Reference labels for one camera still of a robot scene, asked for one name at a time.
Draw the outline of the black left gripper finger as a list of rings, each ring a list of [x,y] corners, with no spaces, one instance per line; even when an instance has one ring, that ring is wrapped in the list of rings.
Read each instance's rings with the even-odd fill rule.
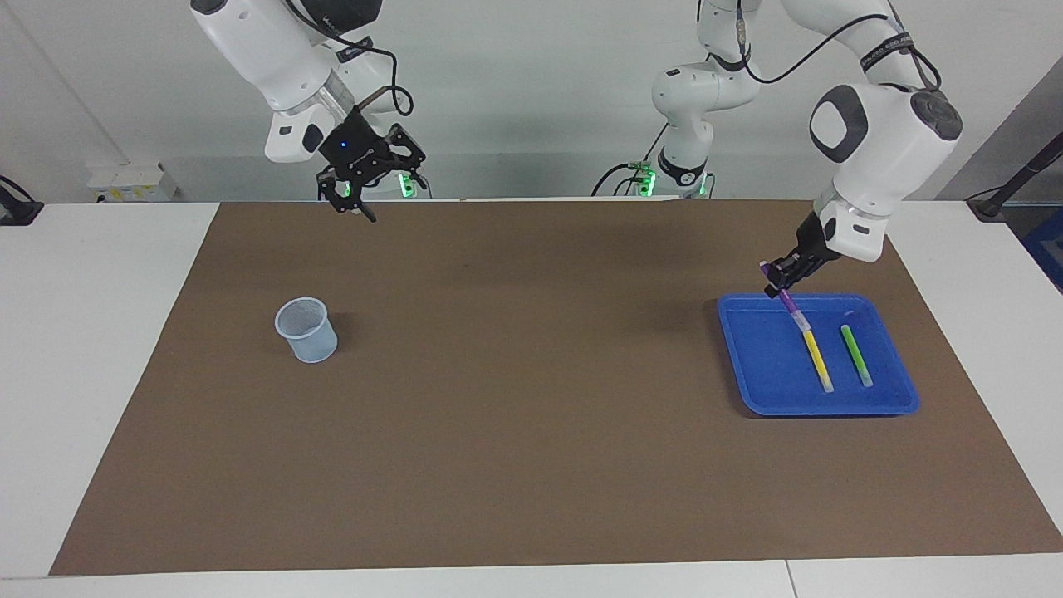
[[[789,257],[778,258],[773,262],[762,263],[762,273],[766,277],[767,284],[764,287],[764,294],[770,298],[776,298],[783,292],[788,292],[794,284],[797,284],[806,275],[807,261],[802,255],[789,255]]]
[[[813,273],[816,273],[821,267],[827,263],[828,258],[821,255],[808,254],[795,257],[793,264],[789,267],[790,287],[794,287],[794,285],[805,280],[806,277],[811,277]]]

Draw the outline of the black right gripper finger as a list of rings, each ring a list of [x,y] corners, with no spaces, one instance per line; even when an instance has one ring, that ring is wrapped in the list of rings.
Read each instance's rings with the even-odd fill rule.
[[[326,201],[337,213],[361,213],[370,223],[377,221],[375,212],[362,201],[361,187],[339,178],[333,167],[324,168],[316,175],[316,197],[319,201]]]
[[[398,174],[402,194],[416,194],[418,189],[431,193],[429,181],[420,173],[420,168],[428,158],[420,146],[415,143],[410,133],[400,124],[391,125],[384,137],[391,154],[391,169]]]

